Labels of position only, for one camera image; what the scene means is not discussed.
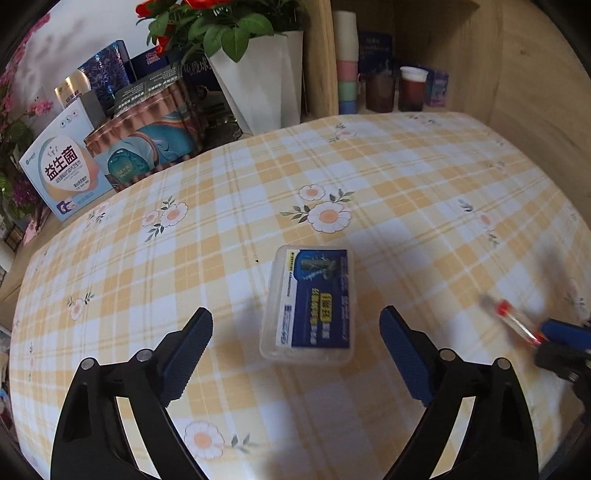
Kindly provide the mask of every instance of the yellow plaid tablecloth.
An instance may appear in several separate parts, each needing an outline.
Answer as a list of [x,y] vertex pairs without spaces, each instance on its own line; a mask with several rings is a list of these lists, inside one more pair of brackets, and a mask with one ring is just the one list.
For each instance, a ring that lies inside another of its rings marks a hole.
[[[353,252],[356,351],[345,367],[287,367],[259,354],[271,263],[288,243]],[[582,322],[590,249],[562,192],[465,115],[333,117],[218,148],[116,195],[31,260],[11,352],[22,450],[49,478],[79,362],[126,361],[203,306],[213,339],[168,411],[210,478],[381,479],[423,413],[379,335],[379,312],[393,304],[439,348],[512,361],[545,462],[577,403],[565,407],[568,385],[533,365],[528,347],[481,311],[479,294],[535,319]],[[129,404],[121,411],[140,467],[155,474]]]

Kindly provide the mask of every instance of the white wall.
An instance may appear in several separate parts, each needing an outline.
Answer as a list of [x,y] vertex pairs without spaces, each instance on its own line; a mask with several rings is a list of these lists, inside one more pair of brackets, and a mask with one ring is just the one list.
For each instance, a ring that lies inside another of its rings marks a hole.
[[27,44],[15,77],[15,102],[29,105],[42,87],[53,90],[70,73],[115,40],[123,40],[131,58],[146,46],[148,22],[135,25],[141,0],[61,0],[51,20]]

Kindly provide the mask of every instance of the metal screw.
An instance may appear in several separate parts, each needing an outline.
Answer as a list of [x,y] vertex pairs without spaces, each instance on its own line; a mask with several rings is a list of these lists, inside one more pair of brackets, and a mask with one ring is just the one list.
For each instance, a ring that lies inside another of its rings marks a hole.
[[82,367],[82,370],[90,370],[95,364],[95,361],[92,358],[85,358],[84,360],[82,360],[82,363],[80,364],[80,366]]
[[140,350],[137,355],[135,355],[135,357],[140,361],[140,362],[147,362],[148,360],[150,360],[152,358],[152,350],[145,348],[144,350]]
[[499,358],[496,361],[496,364],[503,370],[509,370],[511,368],[511,362],[509,362],[509,360],[506,358]]
[[444,348],[441,350],[441,352],[439,352],[439,356],[441,357],[441,360],[446,362],[453,362],[456,359],[456,353],[449,348]]

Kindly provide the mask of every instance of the clear plastic box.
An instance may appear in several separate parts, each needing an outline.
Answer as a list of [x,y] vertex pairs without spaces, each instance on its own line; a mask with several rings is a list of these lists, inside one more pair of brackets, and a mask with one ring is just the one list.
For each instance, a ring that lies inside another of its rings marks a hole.
[[307,365],[343,365],[355,348],[351,251],[284,245],[275,256],[261,325],[261,355]]

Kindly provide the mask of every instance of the blue gripper pad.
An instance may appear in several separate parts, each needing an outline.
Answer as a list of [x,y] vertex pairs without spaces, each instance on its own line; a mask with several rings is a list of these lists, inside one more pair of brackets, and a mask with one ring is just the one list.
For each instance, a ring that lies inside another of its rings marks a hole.
[[558,320],[548,320],[542,325],[541,330],[550,342],[559,343],[583,353],[591,350],[591,332],[587,329]]
[[382,310],[379,316],[379,331],[408,391],[415,400],[420,400],[425,408],[428,407],[433,399],[431,372],[410,339],[410,335],[419,332],[410,330],[393,307]]
[[183,330],[169,333],[161,342],[161,345],[166,342],[174,345],[161,370],[163,389],[158,399],[164,408],[183,395],[212,334],[212,314],[206,309],[199,309]]

